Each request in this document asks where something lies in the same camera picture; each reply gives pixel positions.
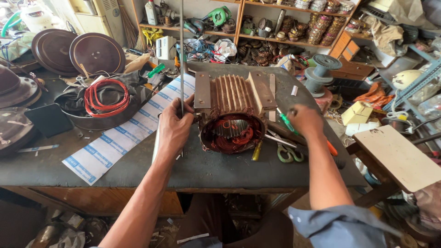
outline yellow box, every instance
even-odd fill
[[[350,123],[366,123],[372,111],[373,108],[369,103],[356,101],[341,115],[343,125],[346,126]]]

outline blue sleeve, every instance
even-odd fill
[[[386,248],[383,231],[401,233],[379,221],[368,209],[343,205],[323,210],[289,207],[288,216],[315,248]]]

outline metal rack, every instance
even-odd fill
[[[426,121],[427,119],[417,110],[416,106],[411,104],[408,101],[408,98],[410,98],[413,94],[415,94],[418,90],[423,88],[426,84],[428,84],[432,79],[437,77],[441,73],[441,58],[436,60],[429,54],[422,52],[418,50],[414,45],[409,46],[410,49],[414,50],[418,55],[423,57],[425,60],[429,61],[431,63],[431,66],[423,72],[415,81],[413,81],[409,86],[406,87],[406,89],[399,91],[397,93],[395,107],[399,106],[403,102],[406,104],[406,106],[419,118],[421,122]],[[386,77],[383,77],[383,79],[386,81],[388,85],[393,90],[396,90],[396,88],[392,85],[392,82],[388,80]],[[388,103],[386,106],[383,107],[384,111],[391,111],[392,107],[392,101]],[[433,123],[427,123],[426,126],[428,129],[433,133],[438,133],[438,130],[435,128]]]

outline floor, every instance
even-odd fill
[[[331,120],[329,118],[326,118],[326,121],[329,123],[331,128],[334,130],[334,132],[337,134],[338,137],[341,137],[346,127],[338,124],[336,121]],[[357,193],[353,189],[349,189],[349,192],[351,196],[356,199],[360,196],[359,193]],[[302,198],[300,198],[298,201],[293,203],[291,205],[292,207],[302,209],[302,210],[310,210],[311,206],[309,203],[309,193],[304,195]],[[149,248],[170,248],[172,247],[173,243],[175,242],[175,236],[177,231],[180,227],[180,221],[182,219],[176,218],[172,220],[172,224],[170,224],[167,221],[167,218],[158,218],[158,221],[156,223],[155,232],[159,232],[158,236],[152,237],[152,241],[150,242]],[[240,228],[244,225],[255,225],[256,221],[244,221],[244,220],[234,220],[234,223],[236,227]],[[297,230],[294,228],[294,241],[293,241],[293,247],[294,248],[313,248],[311,242],[309,239],[304,238],[302,235],[300,235]]]

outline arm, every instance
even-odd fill
[[[323,134],[323,120],[317,111],[294,105],[288,118],[306,139],[309,149],[310,203],[313,210],[354,205],[340,172],[333,161]]]
[[[160,115],[161,137],[155,161],[99,247],[149,245],[172,166],[190,133],[194,111],[188,103],[193,99],[194,95],[186,100],[184,107],[188,113],[181,120],[176,115],[181,106],[179,98],[175,98]]]

